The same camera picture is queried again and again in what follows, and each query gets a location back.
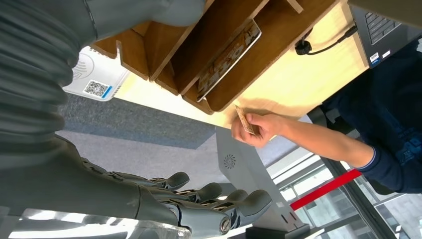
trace blue label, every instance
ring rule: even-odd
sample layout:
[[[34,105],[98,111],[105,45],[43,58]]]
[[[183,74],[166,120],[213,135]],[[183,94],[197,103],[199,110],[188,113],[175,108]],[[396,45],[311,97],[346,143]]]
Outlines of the blue label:
[[[103,94],[103,96],[101,98],[102,99],[105,99],[107,97],[107,95],[110,93],[110,91],[111,91],[112,88],[113,88],[112,86],[108,87],[108,89],[104,92],[104,94]]]
[[[381,58],[377,58],[375,61],[372,62],[372,66],[375,66],[376,64],[380,63]]]

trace wooden desk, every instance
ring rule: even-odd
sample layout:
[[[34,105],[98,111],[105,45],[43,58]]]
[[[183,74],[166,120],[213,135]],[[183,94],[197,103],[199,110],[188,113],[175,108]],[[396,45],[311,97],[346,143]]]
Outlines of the wooden desk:
[[[350,10],[342,0],[314,26],[308,40],[315,50],[325,48],[352,25]],[[264,110],[299,118],[368,68],[362,49],[357,34],[316,56],[298,56],[292,46],[229,107],[211,116],[134,74],[116,97],[222,127],[230,127],[236,116],[234,104],[249,112]]]

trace laptop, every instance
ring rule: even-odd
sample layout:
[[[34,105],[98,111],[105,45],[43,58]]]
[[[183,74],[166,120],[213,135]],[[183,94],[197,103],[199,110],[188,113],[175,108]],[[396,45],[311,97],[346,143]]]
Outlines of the laptop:
[[[422,35],[422,0],[349,0],[348,3],[370,68]]]

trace laptop keyboard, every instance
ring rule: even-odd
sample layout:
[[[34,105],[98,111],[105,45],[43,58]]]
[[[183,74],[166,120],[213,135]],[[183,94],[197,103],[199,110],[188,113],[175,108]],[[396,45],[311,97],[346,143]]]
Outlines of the laptop keyboard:
[[[400,22],[387,19],[383,16],[378,16],[374,13],[369,12],[365,16],[372,45],[401,25]]]

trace card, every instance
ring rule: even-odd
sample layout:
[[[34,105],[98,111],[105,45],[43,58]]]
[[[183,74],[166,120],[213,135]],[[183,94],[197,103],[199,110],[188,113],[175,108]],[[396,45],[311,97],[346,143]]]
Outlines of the card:
[[[246,120],[246,114],[245,111],[243,111],[242,108],[239,106],[235,106],[237,114],[239,115],[240,121],[242,122],[243,127],[245,128],[245,131],[255,135],[255,131],[253,130],[252,125]]]
[[[198,80],[198,98],[200,102],[236,65],[243,55],[261,36],[261,30],[254,20],[250,21],[244,30],[217,57],[211,66]]]

